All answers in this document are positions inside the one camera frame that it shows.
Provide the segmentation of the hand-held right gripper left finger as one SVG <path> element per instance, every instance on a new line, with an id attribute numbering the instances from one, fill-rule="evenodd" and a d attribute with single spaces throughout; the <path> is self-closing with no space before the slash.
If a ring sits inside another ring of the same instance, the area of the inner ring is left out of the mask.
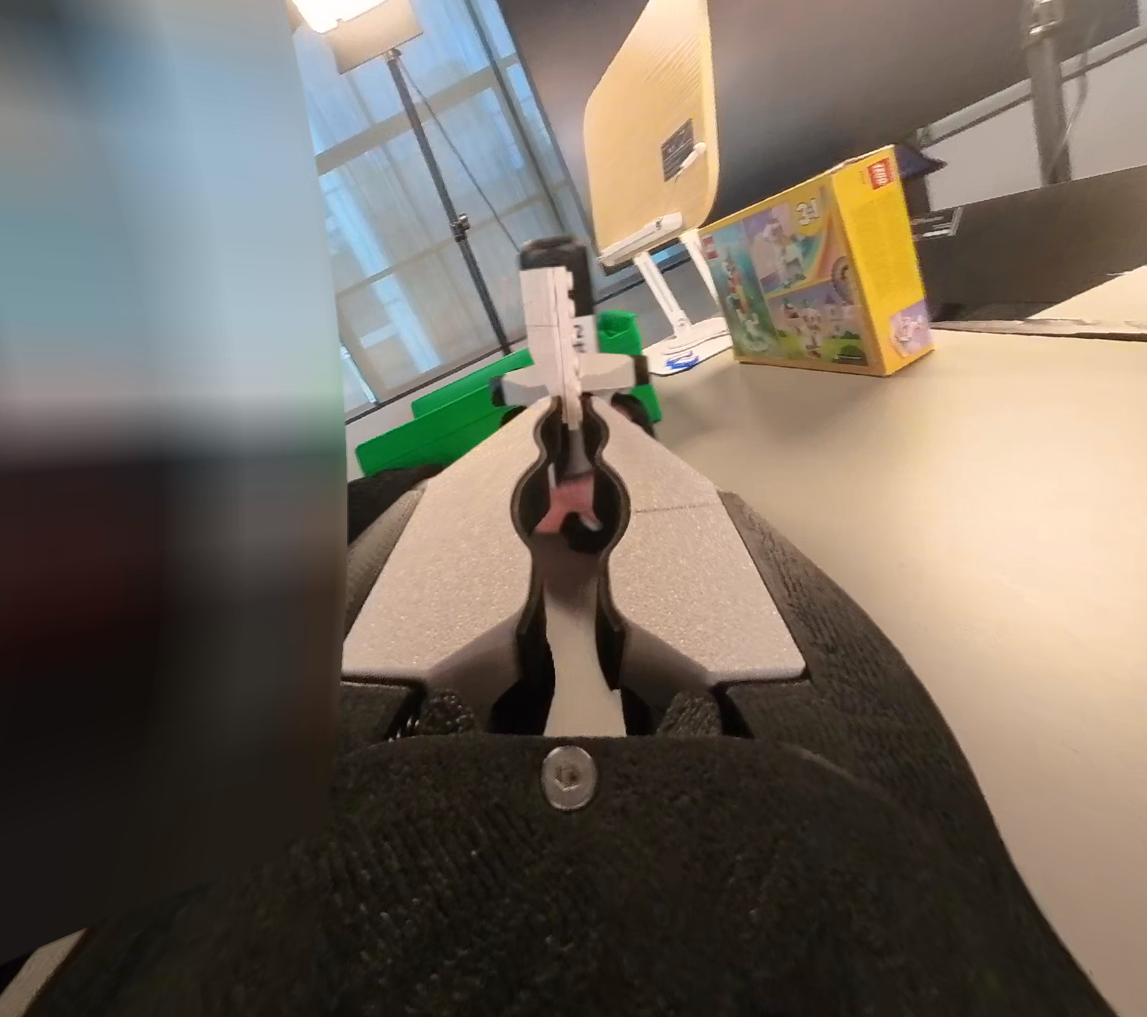
<path id="1" fill-rule="evenodd" d="M 454 693 L 490 718 L 544 674 L 544 590 L 528 542 L 547 490 L 544 398 L 427 482 L 342 651 L 342 679 Z"/>

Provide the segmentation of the green plastic bin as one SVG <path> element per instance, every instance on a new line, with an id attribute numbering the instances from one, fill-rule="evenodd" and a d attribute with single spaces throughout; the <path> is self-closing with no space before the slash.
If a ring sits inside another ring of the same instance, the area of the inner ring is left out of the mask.
<path id="1" fill-rule="evenodd" d="M 642 351 L 635 314 L 624 310 L 596 313 L 596 338 L 602 352 L 637 354 Z M 409 420 L 389 431 L 374 431 L 354 446 L 353 455 L 361 476 L 414 468 L 451 466 L 467 451 L 487 439 L 501 427 L 512 410 L 492 402 L 491 380 L 532 363 L 528 349 L 520 349 L 493 363 L 414 399 Z M 662 409 L 651 383 L 632 389 L 651 424 L 662 420 Z"/>

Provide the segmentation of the yellow lego box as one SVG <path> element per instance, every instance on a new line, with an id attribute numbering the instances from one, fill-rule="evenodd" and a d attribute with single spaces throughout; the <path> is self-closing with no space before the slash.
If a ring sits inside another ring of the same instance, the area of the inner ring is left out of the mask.
<path id="1" fill-rule="evenodd" d="M 897 148 L 699 230 L 739 363 L 894 376 L 934 347 Z"/>

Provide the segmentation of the beige panel on white stand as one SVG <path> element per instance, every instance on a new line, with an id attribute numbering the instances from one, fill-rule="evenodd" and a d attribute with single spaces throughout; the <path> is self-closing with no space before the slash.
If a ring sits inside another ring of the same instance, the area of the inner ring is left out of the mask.
<path id="1" fill-rule="evenodd" d="M 645 350 L 651 376 L 731 349 L 721 316 L 692 321 L 651 252 L 679 242 L 712 298 L 700 230 L 720 159 L 708 0 L 648 0 L 587 100 L 582 122 L 596 260 L 633 265 L 670 324 Z"/>

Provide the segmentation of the black light stand with clamp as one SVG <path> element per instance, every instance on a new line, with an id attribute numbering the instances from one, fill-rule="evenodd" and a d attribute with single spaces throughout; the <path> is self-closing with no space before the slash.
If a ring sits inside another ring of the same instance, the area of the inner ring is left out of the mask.
<path id="1" fill-rule="evenodd" d="M 1092 14 L 1084 31 L 1077 65 L 1079 89 L 1071 109 L 1066 107 L 1066 79 L 1058 38 L 1068 26 L 1072 8 L 1093 7 L 1093 0 L 1022 0 L 1021 46 L 1030 84 L 1040 183 L 1044 187 L 1072 179 L 1071 133 L 1079 120 L 1089 92 L 1089 56 L 1097 42 L 1099 15 Z"/>

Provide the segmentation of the black backdrop panel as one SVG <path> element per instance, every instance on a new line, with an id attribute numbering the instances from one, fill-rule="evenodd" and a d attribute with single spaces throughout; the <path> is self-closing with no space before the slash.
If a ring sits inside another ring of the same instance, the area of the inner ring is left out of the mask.
<path id="1" fill-rule="evenodd" d="M 582 117 L 648 0 L 496 0 L 590 208 Z M 708 0 L 716 214 L 908 136 L 1025 77 L 1022 0 Z"/>

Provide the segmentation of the flat cardboard sheet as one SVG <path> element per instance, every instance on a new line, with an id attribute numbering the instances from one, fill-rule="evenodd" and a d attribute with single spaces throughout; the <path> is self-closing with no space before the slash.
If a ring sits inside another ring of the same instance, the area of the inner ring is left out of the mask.
<path id="1" fill-rule="evenodd" d="M 1146 344 L 1146 267 L 1021 319 L 934 321 L 936 330 L 1063 341 Z"/>

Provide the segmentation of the black tripod light stand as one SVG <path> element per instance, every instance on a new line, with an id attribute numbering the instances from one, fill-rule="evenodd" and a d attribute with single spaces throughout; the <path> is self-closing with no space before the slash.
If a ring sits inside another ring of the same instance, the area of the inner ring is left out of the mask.
<path id="1" fill-rule="evenodd" d="M 391 47 L 390 50 L 385 52 L 384 61 L 391 80 L 395 84 L 395 92 L 397 92 L 403 111 L 409 123 L 409 132 L 412 132 L 416 141 L 423 164 L 426 165 L 429 177 L 431 178 L 431 182 L 434 183 L 434 188 L 446 218 L 453 242 L 462 258 L 462 261 L 465 263 L 465 268 L 474 287 L 475 294 L 477 298 L 479 298 L 479 307 L 483 310 L 491 331 L 496 335 L 496 345 L 498 345 L 501 354 L 507 357 L 512 353 L 510 339 L 507 335 L 499 311 L 496 308 L 496 302 L 490 294 L 485 277 L 479 269 L 479 263 L 477 263 L 470 245 L 468 237 L 470 222 L 468 218 L 462 216 L 454 205 L 446 180 L 443 177 L 443 171 L 440 170 L 439 163 L 434 152 L 434 146 L 429 141 L 429 136 L 427 135 L 418 107 L 415 105 L 414 99 L 409 93 L 409 80 L 407 80 L 406 70 L 403 63 L 401 48 L 398 46 Z"/>

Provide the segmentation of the white lego assembly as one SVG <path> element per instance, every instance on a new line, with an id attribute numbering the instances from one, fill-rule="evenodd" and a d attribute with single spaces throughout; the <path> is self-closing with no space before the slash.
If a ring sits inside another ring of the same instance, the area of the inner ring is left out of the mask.
<path id="1" fill-rule="evenodd" d="M 548 506 L 535 533 L 557 534 L 574 551 L 601 551 L 607 525 L 594 507 L 595 468 L 587 436 L 590 396 L 653 435 L 646 406 L 633 393 L 649 381 L 646 358 L 599 347 L 590 258 L 571 236 L 535 238 L 518 255 L 520 285 L 531 362 L 490 380 L 491 400 L 507 423 L 541 399 L 556 400 L 547 468 Z"/>

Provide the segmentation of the black box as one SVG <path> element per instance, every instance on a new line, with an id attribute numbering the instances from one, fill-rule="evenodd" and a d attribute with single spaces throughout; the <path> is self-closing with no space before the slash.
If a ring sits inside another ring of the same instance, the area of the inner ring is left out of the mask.
<path id="1" fill-rule="evenodd" d="M 934 322 L 1020 320 L 1146 263 L 1146 169 L 944 208 L 912 221 Z"/>

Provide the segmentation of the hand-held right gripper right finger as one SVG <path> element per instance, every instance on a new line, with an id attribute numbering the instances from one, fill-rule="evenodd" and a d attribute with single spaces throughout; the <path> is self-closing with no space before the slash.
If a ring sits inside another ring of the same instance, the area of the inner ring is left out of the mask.
<path id="1" fill-rule="evenodd" d="M 594 397 L 593 524 L 599 556 L 582 732 L 624 733 L 621 694 L 668 706 L 685 690 L 794 681 L 797 647 L 713 482 Z"/>

